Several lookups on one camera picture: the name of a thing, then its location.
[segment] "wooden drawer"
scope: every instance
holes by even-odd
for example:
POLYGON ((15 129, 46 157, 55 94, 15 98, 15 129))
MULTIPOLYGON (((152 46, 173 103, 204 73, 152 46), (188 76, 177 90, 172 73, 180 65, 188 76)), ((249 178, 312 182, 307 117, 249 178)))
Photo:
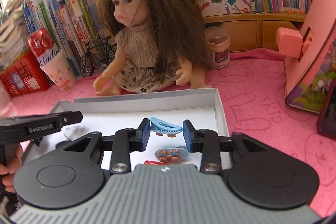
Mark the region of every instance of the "wooden drawer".
POLYGON ((261 47, 269 48, 271 50, 278 50, 278 45, 275 43, 277 30, 280 27, 294 29, 294 25, 290 21, 262 21, 262 37, 261 37, 261 47))
POLYGON ((230 50, 247 51, 257 47, 257 21, 239 20, 224 22, 221 27, 228 30, 231 40, 230 50))

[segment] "floral skirt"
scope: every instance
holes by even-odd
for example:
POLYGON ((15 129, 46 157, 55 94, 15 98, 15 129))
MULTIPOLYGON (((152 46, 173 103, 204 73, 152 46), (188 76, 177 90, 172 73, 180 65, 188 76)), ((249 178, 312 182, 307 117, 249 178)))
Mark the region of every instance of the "floral skirt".
POLYGON ((179 69, 180 67, 177 62, 170 63, 167 68, 165 80, 161 83, 159 79, 153 76, 152 68, 137 67, 127 58, 124 68, 113 76, 113 80, 118 86, 129 92, 156 92, 175 83, 179 77, 175 74, 179 69))

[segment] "doll face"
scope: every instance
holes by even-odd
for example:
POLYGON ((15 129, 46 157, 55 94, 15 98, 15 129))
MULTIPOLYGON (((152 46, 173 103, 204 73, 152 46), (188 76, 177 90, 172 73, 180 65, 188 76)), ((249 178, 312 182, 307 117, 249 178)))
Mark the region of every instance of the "doll face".
POLYGON ((141 25, 150 18, 145 0, 112 0, 115 19, 125 27, 141 25))

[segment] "doll hair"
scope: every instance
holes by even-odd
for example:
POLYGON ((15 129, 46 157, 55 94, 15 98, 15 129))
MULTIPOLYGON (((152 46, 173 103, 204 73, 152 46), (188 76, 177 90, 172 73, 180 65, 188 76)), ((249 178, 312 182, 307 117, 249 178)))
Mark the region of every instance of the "doll hair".
MULTIPOLYGON (((157 46, 154 74, 164 79, 168 53, 176 52, 193 65, 210 69, 205 47, 204 19, 196 0, 145 0, 153 22, 157 46)), ((114 17, 112 0, 100 0, 100 15, 112 35, 125 26, 114 17)))

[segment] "pink blanket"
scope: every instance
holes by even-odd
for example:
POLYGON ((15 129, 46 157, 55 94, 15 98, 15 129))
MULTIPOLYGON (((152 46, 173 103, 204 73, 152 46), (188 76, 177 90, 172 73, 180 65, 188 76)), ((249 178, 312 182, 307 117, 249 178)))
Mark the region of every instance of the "pink blanket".
MULTIPOLYGON (((207 83, 221 94, 230 132, 246 133, 317 171, 320 187, 311 208, 323 217, 336 211, 336 142, 316 133, 316 115, 285 105, 283 58, 262 48, 233 53, 226 68, 209 72, 207 83)), ((57 100, 95 96, 93 81, 79 80, 68 92, 52 86, 12 101, 19 115, 48 113, 57 100)))

